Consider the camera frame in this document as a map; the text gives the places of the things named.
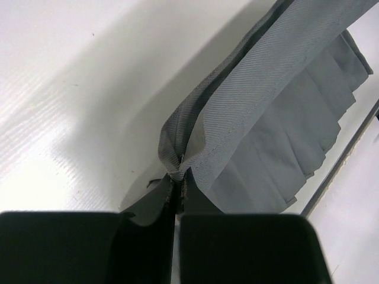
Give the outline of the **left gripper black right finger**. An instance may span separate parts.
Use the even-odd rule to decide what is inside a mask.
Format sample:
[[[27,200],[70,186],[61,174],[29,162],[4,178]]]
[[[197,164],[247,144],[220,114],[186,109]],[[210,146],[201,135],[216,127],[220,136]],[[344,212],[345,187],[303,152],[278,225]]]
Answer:
[[[181,283],[332,283],[311,224],[294,214],[224,214],[192,172],[179,229]]]

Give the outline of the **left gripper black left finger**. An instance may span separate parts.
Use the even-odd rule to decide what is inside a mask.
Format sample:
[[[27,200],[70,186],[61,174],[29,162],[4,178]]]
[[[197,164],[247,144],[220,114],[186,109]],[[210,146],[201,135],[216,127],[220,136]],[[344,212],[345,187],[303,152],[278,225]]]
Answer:
[[[1,214],[2,283],[169,283],[175,186],[151,191],[120,213]]]

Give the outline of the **grey pleated skirt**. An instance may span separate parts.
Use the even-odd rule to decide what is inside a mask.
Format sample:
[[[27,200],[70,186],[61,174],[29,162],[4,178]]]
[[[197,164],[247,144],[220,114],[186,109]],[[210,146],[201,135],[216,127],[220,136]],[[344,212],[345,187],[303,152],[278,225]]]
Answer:
[[[372,69],[348,27],[374,1],[266,1],[160,132],[170,177],[225,213],[280,213],[323,164]]]

